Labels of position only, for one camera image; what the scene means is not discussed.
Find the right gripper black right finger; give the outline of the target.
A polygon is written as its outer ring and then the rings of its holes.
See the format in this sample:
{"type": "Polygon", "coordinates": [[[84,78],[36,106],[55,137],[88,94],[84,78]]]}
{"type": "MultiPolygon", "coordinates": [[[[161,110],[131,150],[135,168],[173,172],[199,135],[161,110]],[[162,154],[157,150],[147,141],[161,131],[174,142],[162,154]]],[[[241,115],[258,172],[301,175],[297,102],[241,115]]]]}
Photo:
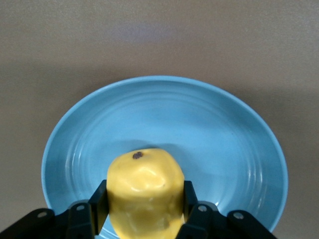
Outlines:
{"type": "Polygon", "coordinates": [[[197,199],[191,181],[184,182],[185,223],[177,239],[274,239],[275,236],[247,211],[222,215],[216,205],[197,199]]]}

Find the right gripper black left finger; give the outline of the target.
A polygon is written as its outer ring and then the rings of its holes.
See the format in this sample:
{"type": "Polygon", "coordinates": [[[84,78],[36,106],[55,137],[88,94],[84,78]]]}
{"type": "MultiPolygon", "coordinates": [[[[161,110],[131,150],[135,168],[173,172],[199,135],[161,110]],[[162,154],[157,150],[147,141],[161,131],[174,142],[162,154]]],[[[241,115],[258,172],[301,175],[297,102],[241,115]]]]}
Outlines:
{"type": "Polygon", "coordinates": [[[0,233],[2,239],[93,239],[109,213],[106,180],[89,200],[77,201],[57,215],[52,209],[31,211],[0,233]]]}

